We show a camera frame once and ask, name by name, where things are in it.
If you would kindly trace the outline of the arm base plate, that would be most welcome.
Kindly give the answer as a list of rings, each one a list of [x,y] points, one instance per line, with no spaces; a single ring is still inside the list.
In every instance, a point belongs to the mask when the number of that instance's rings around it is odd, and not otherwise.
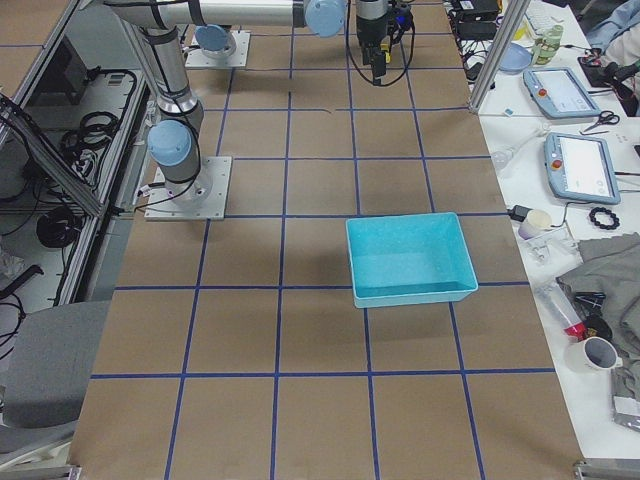
[[[245,68],[249,55],[251,32],[231,30],[231,47],[219,51],[201,49],[196,37],[186,49],[185,67],[188,70],[224,70]]]
[[[207,156],[202,159],[201,171],[188,192],[172,199],[170,193],[179,193],[176,185],[164,185],[150,192],[150,207],[145,208],[148,221],[223,220],[231,177],[230,156]]]

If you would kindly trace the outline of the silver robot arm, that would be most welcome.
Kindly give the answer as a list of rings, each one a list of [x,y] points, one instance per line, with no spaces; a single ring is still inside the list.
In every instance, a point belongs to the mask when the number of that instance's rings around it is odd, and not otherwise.
[[[192,91],[175,28],[153,30],[124,23],[146,79],[154,87],[160,120],[147,136],[148,151],[164,177],[167,197],[200,203],[212,180],[203,171],[199,133],[204,116]]]
[[[122,20],[138,27],[169,30],[177,25],[291,26],[308,28],[321,38],[349,25],[347,1],[106,1]],[[388,35],[389,23],[409,21],[409,4],[401,1],[357,1],[356,25],[369,45]]]

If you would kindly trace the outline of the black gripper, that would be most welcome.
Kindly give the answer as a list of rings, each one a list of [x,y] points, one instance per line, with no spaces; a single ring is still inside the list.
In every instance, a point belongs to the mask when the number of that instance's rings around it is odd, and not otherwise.
[[[389,1],[387,11],[389,43],[391,45],[399,44],[407,32],[415,32],[412,1]]]

